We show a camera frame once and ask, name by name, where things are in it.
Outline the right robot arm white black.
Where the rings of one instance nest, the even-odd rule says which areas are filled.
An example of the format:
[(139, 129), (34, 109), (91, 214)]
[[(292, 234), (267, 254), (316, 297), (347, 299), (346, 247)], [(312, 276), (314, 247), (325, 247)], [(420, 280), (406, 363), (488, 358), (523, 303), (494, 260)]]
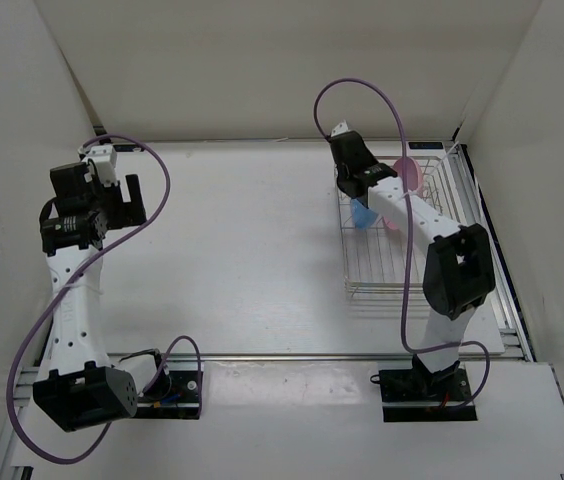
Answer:
[[(467, 326), (495, 288), (489, 235), (477, 223), (465, 226), (443, 215), (409, 190), (405, 180), (412, 159), (408, 156), (402, 157), (402, 171), (396, 172), (378, 161), (362, 136), (344, 122), (333, 129), (328, 143), (339, 190), (407, 236), (401, 342), (412, 354), (412, 390), (432, 400), (457, 371)], [(412, 347), (406, 322), (415, 248), (425, 255), (422, 289), (430, 313), (421, 343)]]

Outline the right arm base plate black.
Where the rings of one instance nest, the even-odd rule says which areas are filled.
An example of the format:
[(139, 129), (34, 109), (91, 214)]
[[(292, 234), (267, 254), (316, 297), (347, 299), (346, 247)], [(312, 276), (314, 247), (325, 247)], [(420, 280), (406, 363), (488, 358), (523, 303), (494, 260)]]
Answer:
[(443, 380), (431, 393), (418, 389), (411, 369), (380, 370), (370, 376), (370, 382), (380, 388), (385, 423), (478, 420), (473, 403), (459, 407), (472, 394), (466, 370), (463, 368)]

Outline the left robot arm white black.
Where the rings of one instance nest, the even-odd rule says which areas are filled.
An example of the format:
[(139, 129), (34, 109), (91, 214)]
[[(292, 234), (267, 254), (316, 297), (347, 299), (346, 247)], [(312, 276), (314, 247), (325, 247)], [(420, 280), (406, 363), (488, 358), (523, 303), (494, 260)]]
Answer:
[(33, 398), (66, 432), (131, 418), (142, 393), (160, 400), (172, 386), (157, 350), (115, 362), (105, 348), (98, 254), (108, 231), (146, 220), (138, 177), (127, 176), (125, 201), (115, 165), (89, 156), (52, 169), (55, 197), (40, 222), (53, 292), (63, 297), (53, 309), (49, 373), (35, 382)]

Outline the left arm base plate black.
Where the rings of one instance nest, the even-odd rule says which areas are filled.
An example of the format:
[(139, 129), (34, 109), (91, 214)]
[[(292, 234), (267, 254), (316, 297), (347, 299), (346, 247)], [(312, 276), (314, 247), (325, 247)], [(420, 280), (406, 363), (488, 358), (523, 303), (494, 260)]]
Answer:
[(204, 364), (169, 362), (147, 395), (140, 398), (134, 419), (199, 420), (202, 414)]

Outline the blue plastic plate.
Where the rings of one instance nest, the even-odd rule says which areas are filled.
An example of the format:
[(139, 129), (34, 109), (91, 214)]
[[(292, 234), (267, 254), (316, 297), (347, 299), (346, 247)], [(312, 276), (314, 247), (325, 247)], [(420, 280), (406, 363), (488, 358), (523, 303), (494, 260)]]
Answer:
[(365, 207), (358, 199), (350, 201), (351, 219), (355, 229), (366, 230), (377, 221), (378, 215)]

